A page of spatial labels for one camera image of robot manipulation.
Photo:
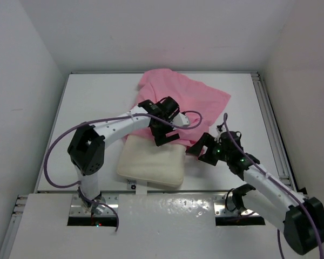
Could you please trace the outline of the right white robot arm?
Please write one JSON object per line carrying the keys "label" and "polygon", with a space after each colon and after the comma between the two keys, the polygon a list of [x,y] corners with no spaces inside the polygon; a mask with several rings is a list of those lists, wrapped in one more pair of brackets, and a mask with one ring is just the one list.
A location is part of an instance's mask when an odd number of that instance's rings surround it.
{"label": "right white robot arm", "polygon": [[217,137],[204,133],[186,152],[213,166],[222,161],[244,181],[227,196],[227,211],[252,210],[259,214],[282,232],[289,247],[299,255],[324,243],[321,201],[291,190],[267,172],[256,157],[244,152],[240,132],[222,132]]}

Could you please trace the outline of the cream white pillow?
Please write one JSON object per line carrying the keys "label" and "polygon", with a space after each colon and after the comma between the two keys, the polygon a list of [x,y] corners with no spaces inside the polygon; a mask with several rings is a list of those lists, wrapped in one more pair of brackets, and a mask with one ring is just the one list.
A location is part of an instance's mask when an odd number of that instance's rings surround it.
{"label": "cream white pillow", "polygon": [[117,174],[161,187],[177,188],[185,173],[186,147],[181,144],[156,146],[155,142],[129,135],[117,164]]}

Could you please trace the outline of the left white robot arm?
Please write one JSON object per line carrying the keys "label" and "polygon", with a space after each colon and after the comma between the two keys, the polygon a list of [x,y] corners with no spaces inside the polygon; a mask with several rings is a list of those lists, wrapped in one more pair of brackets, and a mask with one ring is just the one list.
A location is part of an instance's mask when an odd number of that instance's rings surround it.
{"label": "left white robot arm", "polygon": [[142,101],[127,113],[103,122],[89,122],[78,128],[67,149],[78,172],[79,197],[85,206],[100,200],[97,172],[102,168],[105,149],[115,141],[143,128],[150,129],[156,146],[179,139],[176,128],[190,125],[186,115],[171,97],[157,103]]}

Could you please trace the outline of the pink satin pillowcase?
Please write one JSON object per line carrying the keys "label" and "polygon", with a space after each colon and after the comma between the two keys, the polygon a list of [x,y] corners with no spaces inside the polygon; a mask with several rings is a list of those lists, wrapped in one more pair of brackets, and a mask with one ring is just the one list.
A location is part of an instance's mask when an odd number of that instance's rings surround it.
{"label": "pink satin pillowcase", "polygon": [[145,72],[138,83],[138,89],[134,105],[146,99],[156,103],[170,96],[179,104],[182,112],[197,111],[202,115],[202,122],[197,128],[176,130],[180,138],[171,143],[184,147],[194,145],[203,133],[210,130],[231,98],[230,94],[222,90],[192,80],[170,69],[154,69]]}

